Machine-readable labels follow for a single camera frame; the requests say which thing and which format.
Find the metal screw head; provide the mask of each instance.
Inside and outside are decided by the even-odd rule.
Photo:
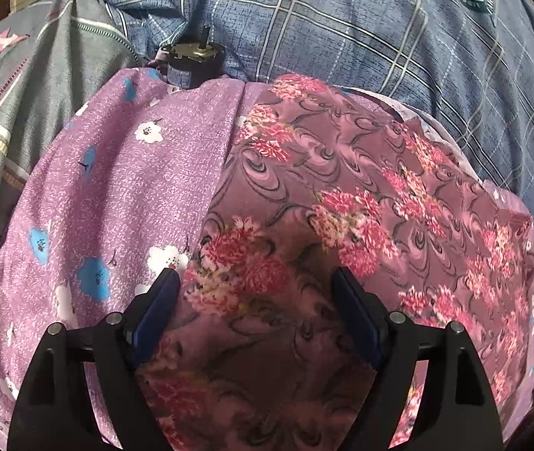
[[[402,324],[407,319],[405,317],[405,314],[401,313],[401,312],[391,312],[390,315],[389,315],[389,318],[395,324]]]
[[[463,327],[461,322],[453,321],[451,322],[451,329],[457,334],[462,333],[466,328]]]
[[[106,316],[106,323],[110,325],[116,325],[121,322],[123,315],[120,312],[112,312]]]
[[[47,333],[55,336],[61,330],[62,330],[62,324],[60,322],[54,322],[54,324],[50,324],[50,326],[47,328]]]

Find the gray fabric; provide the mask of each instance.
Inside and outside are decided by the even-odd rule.
[[[0,245],[50,141],[115,72],[138,64],[99,0],[42,0],[2,20],[6,29],[28,37],[0,54]]]

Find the purple floral fabric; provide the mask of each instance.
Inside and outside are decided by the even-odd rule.
[[[156,70],[121,71],[51,144],[0,251],[1,448],[49,324],[95,325],[164,267],[185,268],[236,117],[264,86],[220,79],[183,92]],[[99,427],[115,441],[97,383],[90,390]]]
[[[0,251],[0,447],[47,325],[96,324],[164,267],[183,288],[138,376],[176,451],[335,449],[373,378],[331,303],[340,265],[391,310],[461,321],[511,433],[534,386],[532,220],[423,129],[398,103],[301,76],[182,92],[118,73],[36,166]]]
[[[506,425],[534,294],[530,215],[500,208],[376,98],[280,77],[238,131],[184,275],[176,318],[140,370],[177,450],[335,449],[372,381],[329,279],[348,266],[416,322],[464,324]],[[419,366],[391,444],[413,425]]]

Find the blue gripper pad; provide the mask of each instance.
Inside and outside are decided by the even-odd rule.
[[[132,369],[136,369],[152,357],[165,327],[175,313],[180,287],[179,274],[173,269],[164,269],[150,290],[135,297],[125,312],[126,318],[139,320],[137,326],[132,327],[132,331],[126,329],[126,339],[130,344],[129,363]],[[146,299],[136,304],[140,297]]]
[[[379,370],[388,357],[388,311],[379,299],[365,292],[348,268],[332,274],[332,298],[362,359]]]

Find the blue plaid fabric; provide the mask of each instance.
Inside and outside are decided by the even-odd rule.
[[[104,0],[137,51],[211,26],[226,72],[302,73],[424,110],[482,179],[534,215],[534,4],[530,0]]]

